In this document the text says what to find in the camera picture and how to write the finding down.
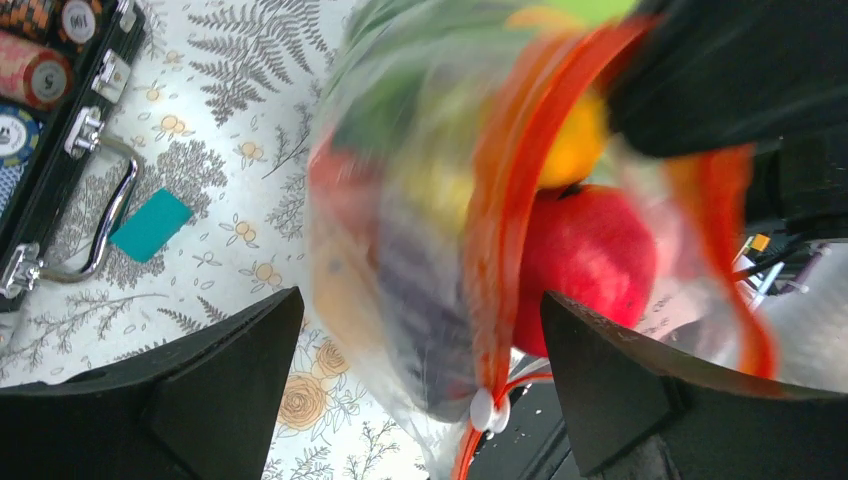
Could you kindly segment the green plastic tray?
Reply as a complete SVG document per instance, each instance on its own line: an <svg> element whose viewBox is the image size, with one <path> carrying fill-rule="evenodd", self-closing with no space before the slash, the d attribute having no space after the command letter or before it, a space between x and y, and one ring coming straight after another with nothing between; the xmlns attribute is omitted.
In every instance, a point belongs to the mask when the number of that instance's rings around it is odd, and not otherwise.
<svg viewBox="0 0 848 480"><path fill-rule="evenodd" d="M599 24L627 16L639 0L548 0L545 4L565 11L585 24Z"/></svg>

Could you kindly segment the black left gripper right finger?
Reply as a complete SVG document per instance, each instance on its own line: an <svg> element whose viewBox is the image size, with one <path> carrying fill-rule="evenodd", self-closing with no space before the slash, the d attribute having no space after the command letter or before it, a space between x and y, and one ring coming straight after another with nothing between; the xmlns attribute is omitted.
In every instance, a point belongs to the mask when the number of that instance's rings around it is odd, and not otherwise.
<svg viewBox="0 0 848 480"><path fill-rule="evenodd" d="M559 293L541 319L589 479L843 479L847 398L721 367Z"/></svg>

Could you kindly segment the yellow toy bell pepper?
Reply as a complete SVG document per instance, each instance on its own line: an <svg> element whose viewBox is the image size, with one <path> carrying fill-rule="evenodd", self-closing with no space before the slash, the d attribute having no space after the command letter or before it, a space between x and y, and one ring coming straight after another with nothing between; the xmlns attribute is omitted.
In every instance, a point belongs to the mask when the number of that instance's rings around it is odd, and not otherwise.
<svg viewBox="0 0 848 480"><path fill-rule="evenodd" d="M554 189L585 180L604 152L608 137L604 99L589 90L580 96L559 127L537 188Z"/></svg>

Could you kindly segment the red toy apple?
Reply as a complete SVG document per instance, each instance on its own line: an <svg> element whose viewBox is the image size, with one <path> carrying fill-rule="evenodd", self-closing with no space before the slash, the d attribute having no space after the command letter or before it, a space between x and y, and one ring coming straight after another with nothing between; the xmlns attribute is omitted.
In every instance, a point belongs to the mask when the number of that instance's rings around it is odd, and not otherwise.
<svg viewBox="0 0 848 480"><path fill-rule="evenodd" d="M635 328L657 268L655 239L621 190L573 185L538 192L522 252L514 347L547 356L540 314L547 291Z"/></svg>

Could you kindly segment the purple toy eggplant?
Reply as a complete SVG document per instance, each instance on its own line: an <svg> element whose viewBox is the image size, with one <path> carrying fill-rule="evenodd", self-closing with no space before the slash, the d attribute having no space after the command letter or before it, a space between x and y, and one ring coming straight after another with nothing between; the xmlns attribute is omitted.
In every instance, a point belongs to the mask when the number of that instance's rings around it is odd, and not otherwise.
<svg viewBox="0 0 848 480"><path fill-rule="evenodd" d="M392 364L413 405L459 420L478 390L458 242L422 221L378 227L377 280Z"/></svg>

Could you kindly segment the small teal block by case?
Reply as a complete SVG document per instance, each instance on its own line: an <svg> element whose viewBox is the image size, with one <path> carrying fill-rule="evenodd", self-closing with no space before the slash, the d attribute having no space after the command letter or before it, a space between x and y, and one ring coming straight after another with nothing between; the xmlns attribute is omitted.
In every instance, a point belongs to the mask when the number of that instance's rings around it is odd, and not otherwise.
<svg viewBox="0 0 848 480"><path fill-rule="evenodd" d="M175 195L160 189L110 236L110 241L131 260L146 263L192 216L192 210Z"/></svg>

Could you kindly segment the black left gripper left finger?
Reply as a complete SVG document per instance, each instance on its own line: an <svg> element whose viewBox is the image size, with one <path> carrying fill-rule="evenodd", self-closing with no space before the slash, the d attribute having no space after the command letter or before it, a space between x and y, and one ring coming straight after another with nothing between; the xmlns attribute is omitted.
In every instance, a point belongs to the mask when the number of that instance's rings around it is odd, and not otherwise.
<svg viewBox="0 0 848 480"><path fill-rule="evenodd" d="M297 288L64 382L1 392L5 479L258 479L304 315Z"/></svg>

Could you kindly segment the black poker chip case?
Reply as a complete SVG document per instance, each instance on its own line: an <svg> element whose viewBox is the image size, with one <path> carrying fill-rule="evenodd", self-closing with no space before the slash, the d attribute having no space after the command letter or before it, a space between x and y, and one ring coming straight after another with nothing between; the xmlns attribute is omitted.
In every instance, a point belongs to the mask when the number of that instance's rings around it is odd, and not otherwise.
<svg viewBox="0 0 848 480"><path fill-rule="evenodd" d="M130 79L146 23L134 1L5 1L1 5L1 309L36 286L95 275L141 175L141 158L106 131ZM116 155L85 263L46 253L88 162Z"/></svg>

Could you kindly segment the clear zip top bag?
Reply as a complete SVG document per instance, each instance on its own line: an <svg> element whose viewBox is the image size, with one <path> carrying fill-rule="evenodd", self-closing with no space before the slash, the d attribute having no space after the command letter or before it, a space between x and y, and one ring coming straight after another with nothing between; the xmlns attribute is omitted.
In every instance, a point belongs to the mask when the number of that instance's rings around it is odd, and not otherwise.
<svg viewBox="0 0 848 480"><path fill-rule="evenodd" d="M314 311L373 395L414 436L433 479L463 479L472 444L506 420L524 241L545 157L580 96L606 104L656 19L588 27L545 1L363 1L322 98L308 168ZM738 368L772 378L776 344L734 289L733 236L749 146L663 161L608 160L573 185L621 190L657 246L657 277L739 324ZM422 221L458 242L478 390L457 421L413 405L392 364L378 227Z"/></svg>

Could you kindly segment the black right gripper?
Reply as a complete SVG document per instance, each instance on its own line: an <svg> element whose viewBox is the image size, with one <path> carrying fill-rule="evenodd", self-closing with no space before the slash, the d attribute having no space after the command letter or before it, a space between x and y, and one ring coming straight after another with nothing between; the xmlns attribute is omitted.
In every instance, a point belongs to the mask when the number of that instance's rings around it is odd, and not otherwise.
<svg viewBox="0 0 848 480"><path fill-rule="evenodd" d="M843 1L642 1L655 26L613 82L612 129L642 154L672 157L843 130ZM745 231L847 240L847 137L757 147Z"/></svg>

